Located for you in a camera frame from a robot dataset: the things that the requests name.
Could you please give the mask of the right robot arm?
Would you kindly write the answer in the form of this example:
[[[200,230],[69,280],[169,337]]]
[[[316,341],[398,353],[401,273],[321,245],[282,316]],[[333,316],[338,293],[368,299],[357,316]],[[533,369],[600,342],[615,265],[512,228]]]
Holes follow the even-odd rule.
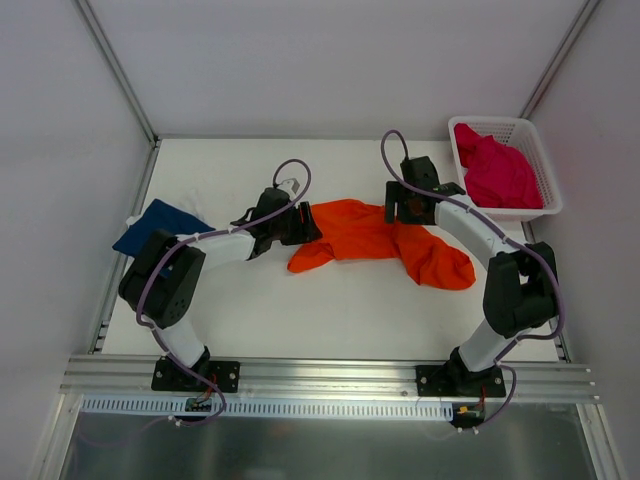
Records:
[[[521,337],[559,313],[553,249],[544,242],[509,241],[459,185],[440,182],[429,157],[405,157],[400,168],[386,184],[386,222],[437,226],[462,243],[486,271],[482,322],[444,364],[416,366],[417,393],[503,398],[501,360]]]

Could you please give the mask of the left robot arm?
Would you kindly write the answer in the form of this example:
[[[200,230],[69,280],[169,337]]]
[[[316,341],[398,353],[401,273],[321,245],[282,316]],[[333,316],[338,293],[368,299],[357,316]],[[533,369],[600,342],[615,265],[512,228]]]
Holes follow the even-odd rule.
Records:
[[[188,318],[201,274],[231,262],[254,260],[275,242],[297,246],[321,238],[310,204],[294,203],[289,193],[275,186],[266,188],[257,204],[226,231],[150,231],[120,281],[118,294],[165,354],[156,364],[152,388],[204,392],[219,386],[227,392],[236,390],[237,383],[223,374],[237,369],[214,364]]]

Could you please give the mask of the aluminium front rail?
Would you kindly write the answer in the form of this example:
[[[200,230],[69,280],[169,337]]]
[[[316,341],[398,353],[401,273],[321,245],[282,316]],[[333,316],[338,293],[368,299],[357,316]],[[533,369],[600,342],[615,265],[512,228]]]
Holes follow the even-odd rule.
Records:
[[[455,389],[439,365],[427,361],[347,361],[219,358],[207,378],[234,397],[313,400],[454,399]],[[74,355],[60,390],[63,393],[186,395],[206,386],[178,371],[164,358],[139,355]],[[507,393],[516,402],[598,404],[600,392],[586,365],[565,362],[507,363],[465,395],[499,401]]]

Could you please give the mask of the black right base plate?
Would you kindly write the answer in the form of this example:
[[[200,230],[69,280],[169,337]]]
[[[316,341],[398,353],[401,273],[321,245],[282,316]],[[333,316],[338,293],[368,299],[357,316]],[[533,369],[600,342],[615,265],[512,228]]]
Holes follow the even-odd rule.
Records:
[[[506,388],[498,367],[469,372],[455,365],[417,365],[417,393],[420,397],[504,398]]]

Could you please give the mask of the folded white t shirt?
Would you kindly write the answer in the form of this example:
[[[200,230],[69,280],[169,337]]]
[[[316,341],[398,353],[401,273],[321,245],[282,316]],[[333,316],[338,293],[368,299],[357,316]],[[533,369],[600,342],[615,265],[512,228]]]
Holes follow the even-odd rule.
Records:
[[[129,216],[125,220],[125,225],[131,227],[140,223],[143,218],[148,218],[161,226],[172,223],[180,228],[186,228],[186,225],[191,223],[205,224],[206,220],[201,197],[195,190],[180,195],[174,202],[156,198],[139,214]]]

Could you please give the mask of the folded navy blue t shirt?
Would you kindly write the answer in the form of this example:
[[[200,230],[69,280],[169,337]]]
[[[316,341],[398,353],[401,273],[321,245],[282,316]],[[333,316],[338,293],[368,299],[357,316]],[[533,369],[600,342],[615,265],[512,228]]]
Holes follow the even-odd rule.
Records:
[[[153,258],[163,243],[175,236],[213,231],[197,216],[160,199],[154,199],[138,216],[130,218],[112,249],[132,259]]]

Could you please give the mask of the orange t shirt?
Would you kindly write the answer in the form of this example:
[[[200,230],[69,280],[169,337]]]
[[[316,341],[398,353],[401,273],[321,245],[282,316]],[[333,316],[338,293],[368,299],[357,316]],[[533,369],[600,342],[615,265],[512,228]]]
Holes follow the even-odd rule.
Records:
[[[385,221],[385,209],[354,199],[311,207],[322,237],[302,245],[290,258],[293,274],[332,261],[399,260],[418,285],[460,291],[472,287],[476,273],[469,256],[421,225]]]

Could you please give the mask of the magenta t shirt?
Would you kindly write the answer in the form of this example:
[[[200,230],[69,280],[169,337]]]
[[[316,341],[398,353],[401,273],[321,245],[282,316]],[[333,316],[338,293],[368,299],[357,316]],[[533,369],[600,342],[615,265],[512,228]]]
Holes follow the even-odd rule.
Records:
[[[465,189],[483,208],[542,209],[543,198],[535,173],[517,149],[501,144],[493,136],[482,136],[467,124],[454,127],[456,147]]]

